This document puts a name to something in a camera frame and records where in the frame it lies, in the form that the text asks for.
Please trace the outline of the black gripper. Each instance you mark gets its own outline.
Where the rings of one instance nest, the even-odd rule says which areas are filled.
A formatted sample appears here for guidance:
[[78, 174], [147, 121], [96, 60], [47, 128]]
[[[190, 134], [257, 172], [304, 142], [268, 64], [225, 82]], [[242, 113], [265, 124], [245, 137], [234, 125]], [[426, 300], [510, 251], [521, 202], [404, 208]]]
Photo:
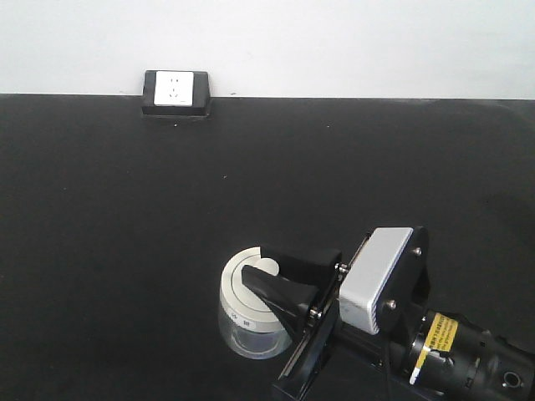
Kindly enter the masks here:
[[[429, 234], [424, 227], [412, 229], [413, 234], [380, 294], [380, 332], [376, 335], [350, 326], [339, 315], [339, 288], [349, 272], [349, 264], [341, 263], [342, 251], [295, 251], [260, 245], [261, 257], [273, 259], [282, 277], [246, 265], [242, 269], [242, 283], [267, 305], [298, 344], [273, 384], [275, 399], [304, 399], [333, 346], [354, 350], [386, 375], [400, 366], [412, 347], [430, 290], [425, 266]], [[314, 304], [318, 290], [318, 303]]]

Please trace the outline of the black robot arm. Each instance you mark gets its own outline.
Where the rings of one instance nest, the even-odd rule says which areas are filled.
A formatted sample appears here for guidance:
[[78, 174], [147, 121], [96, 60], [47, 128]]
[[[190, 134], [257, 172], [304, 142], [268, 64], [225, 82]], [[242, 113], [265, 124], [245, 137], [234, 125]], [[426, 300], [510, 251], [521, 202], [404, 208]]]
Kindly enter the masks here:
[[346, 348], [428, 400], [531, 400], [534, 356], [460, 314], [426, 305], [426, 228], [378, 227], [343, 263], [339, 251], [309, 258], [269, 246], [271, 275], [246, 265], [242, 283], [297, 344], [273, 392], [301, 400], [333, 347]]

